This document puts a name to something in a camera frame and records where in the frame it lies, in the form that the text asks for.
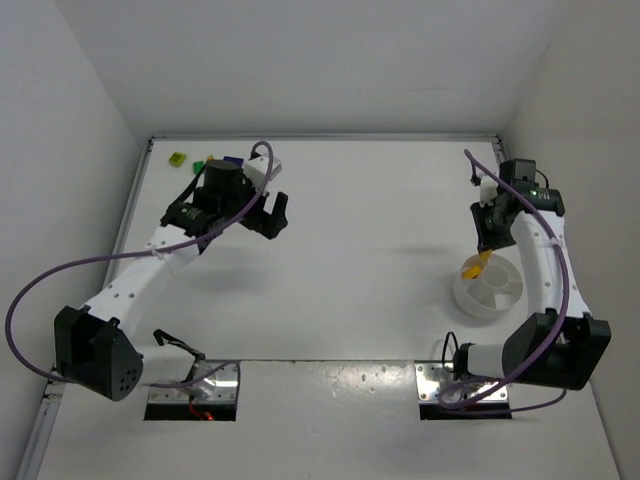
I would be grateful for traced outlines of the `yellow long lego brick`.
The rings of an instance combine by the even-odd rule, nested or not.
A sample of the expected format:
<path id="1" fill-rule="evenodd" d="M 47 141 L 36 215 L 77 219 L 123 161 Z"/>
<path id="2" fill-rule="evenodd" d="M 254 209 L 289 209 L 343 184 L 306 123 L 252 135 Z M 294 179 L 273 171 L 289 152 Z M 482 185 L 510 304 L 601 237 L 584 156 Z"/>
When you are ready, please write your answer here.
<path id="1" fill-rule="evenodd" d="M 461 277 L 465 279 L 475 279 L 482 273 L 482 271 L 483 271 L 483 267 L 481 265 L 473 265 L 465 269 L 461 273 Z"/>

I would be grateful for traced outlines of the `lime green lego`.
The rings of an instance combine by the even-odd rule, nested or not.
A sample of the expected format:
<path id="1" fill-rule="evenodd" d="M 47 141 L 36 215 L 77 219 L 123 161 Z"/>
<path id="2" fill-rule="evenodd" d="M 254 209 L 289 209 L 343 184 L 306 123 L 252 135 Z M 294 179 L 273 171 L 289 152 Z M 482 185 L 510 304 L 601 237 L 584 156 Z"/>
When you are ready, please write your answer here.
<path id="1" fill-rule="evenodd" d="M 168 159 L 168 163 L 176 168 L 179 168 L 186 160 L 186 155 L 181 152 L 174 152 Z"/>

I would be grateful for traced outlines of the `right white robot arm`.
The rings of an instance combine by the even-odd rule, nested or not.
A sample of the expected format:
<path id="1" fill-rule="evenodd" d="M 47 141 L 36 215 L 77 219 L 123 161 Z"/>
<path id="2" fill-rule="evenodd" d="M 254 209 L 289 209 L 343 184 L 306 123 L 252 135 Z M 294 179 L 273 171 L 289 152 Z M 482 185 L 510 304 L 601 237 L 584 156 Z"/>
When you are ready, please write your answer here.
<path id="1" fill-rule="evenodd" d="M 502 163 L 497 174 L 472 181 L 481 189 L 471 212 L 480 254 L 516 247 L 527 292 L 527 318 L 503 343 L 466 343 L 453 359 L 457 379 L 486 377 L 580 390 L 610 340 L 577 286 L 564 240 L 560 192 L 540 185 L 532 160 Z"/>

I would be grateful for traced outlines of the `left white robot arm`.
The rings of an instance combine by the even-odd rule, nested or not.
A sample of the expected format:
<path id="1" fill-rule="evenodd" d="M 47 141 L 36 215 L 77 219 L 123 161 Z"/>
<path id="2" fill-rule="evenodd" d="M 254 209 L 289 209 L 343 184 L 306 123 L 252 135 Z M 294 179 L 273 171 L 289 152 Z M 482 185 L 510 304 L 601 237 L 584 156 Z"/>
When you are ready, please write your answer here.
<path id="1" fill-rule="evenodd" d="M 82 307 L 58 313 L 58 373 L 112 401 L 139 385 L 183 388 L 192 382 L 203 353 L 160 329 L 153 333 L 153 346 L 136 346 L 133 337 L 152 304 L 227 223 L 238 222 L 267 239 L 287 226 L 286 194 L 277 194 L 271 211 L 264 209 L 268 184 L 281 169 L 278 159 L 258 154 L 242 163 L 230 158 L 206 162 L 169 205 L 143 256 Z"/>

